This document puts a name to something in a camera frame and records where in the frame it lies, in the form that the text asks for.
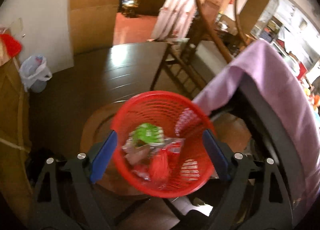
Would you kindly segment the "red snack wrapper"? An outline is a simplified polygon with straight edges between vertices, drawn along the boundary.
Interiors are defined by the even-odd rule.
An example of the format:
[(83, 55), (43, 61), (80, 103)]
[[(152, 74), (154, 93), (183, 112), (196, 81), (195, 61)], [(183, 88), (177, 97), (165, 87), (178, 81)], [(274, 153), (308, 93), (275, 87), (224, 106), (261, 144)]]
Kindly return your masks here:
[(132, 166), (131, 171), (146, 181), (165, 183), (178, 165), (183, 145), (183, 138), (165, 138), (163, 146), (153, 148), (146, 158)]

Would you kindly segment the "green tea package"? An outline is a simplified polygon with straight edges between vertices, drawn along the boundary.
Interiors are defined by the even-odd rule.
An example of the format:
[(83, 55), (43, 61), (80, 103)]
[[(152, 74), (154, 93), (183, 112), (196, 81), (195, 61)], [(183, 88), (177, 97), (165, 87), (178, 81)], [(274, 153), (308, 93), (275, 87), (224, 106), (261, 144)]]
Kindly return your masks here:
[(164, 131), (162, 127), (143, 123), (132, 132), (132, 142), (135, 146), (160, 146), (164, 144)]

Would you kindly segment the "cardboard box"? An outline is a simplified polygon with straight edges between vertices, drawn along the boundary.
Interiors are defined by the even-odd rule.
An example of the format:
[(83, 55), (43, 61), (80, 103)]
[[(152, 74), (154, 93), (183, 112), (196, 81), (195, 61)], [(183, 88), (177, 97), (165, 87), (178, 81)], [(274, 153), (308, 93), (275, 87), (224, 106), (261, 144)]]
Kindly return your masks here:
[(1, 194), (23, 223), (33, 197), (25, 171), (31, 148), (28, 128), (29, 95), (19, 75), (17, 58), (1, 66)]

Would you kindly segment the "red plastic waste basket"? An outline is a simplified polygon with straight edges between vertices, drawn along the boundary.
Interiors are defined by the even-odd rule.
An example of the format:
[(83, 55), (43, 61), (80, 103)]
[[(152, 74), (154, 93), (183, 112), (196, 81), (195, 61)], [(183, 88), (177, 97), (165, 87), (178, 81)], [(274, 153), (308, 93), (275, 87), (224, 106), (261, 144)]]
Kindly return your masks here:
[(117, 111), (111, 124), (117, 134), (114, 164), (140, 192), (161, 198), (188, 195), (214, 172), (204, 148), (207, 115), (186, 97), (167, 91), (136, 95)]

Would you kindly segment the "bin with white bag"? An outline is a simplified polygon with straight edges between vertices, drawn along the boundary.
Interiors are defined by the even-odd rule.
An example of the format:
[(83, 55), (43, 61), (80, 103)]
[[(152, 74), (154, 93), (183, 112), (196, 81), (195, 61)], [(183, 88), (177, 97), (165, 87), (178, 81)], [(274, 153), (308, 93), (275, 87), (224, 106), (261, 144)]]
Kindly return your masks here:
[(24, 91), (41, 93), (47, 82), (53, 77), (48, 68), (47, 59), (41, 55), (27, 58), (20, 66), (19, 75), (24, 86)]

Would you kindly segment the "red white box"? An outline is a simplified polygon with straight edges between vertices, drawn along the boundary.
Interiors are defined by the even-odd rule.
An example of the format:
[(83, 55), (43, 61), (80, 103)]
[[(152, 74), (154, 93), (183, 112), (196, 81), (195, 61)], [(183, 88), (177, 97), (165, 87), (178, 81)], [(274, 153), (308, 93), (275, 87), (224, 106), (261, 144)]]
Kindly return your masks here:
[(302, 62), (299, 62), (299, 74), (297, 76), (297, 79), (301, 81), (305, 77), (307, 72), (308, 70), (306, 69), (304, 64)]

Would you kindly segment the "purple tablecloth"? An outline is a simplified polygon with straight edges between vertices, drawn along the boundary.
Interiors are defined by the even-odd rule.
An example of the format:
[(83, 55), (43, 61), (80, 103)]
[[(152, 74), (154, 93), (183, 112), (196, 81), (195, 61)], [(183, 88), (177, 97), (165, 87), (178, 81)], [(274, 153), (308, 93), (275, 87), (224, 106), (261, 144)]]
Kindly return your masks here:
[(271, 112), (290, 138), (278, 145), (293, 204), (293, 224), (306, 216), (319, 197), (319, 126), (296, 77), (265, 41), (251, 43), (193, 99), (205, 113), (225, 106), (248, 80), (250, 100)]

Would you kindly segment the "white storage cabinet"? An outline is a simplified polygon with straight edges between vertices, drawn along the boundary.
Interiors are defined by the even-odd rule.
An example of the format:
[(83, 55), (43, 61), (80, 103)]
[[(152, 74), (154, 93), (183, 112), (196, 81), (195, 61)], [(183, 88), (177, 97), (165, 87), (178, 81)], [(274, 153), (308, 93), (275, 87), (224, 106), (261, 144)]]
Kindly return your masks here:
[(1, 26), (20, 41), (21, 62), (42, 55), (53, 73), (74, 65), (68, 10), (69, 0), (4, 0)]

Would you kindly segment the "tall wooden display cabinet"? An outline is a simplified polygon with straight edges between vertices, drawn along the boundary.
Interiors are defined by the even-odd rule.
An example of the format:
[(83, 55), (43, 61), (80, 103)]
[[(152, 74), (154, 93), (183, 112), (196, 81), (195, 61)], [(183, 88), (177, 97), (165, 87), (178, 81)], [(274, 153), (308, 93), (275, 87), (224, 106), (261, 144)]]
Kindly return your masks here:
[(249, 35), (256, 24), (263, 29), (278, 5), (279, 0), (247, 0), (239, 13), (242, 31)]

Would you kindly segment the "pink floral curtain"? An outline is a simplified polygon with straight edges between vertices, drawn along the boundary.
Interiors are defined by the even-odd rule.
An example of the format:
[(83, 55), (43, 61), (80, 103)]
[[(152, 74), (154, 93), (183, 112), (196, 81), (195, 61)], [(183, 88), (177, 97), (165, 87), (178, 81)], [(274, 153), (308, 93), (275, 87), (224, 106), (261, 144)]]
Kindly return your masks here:
[(195, 11), (195, 0), (166, 0), (159, 10), (151, 39), (185, 38)]

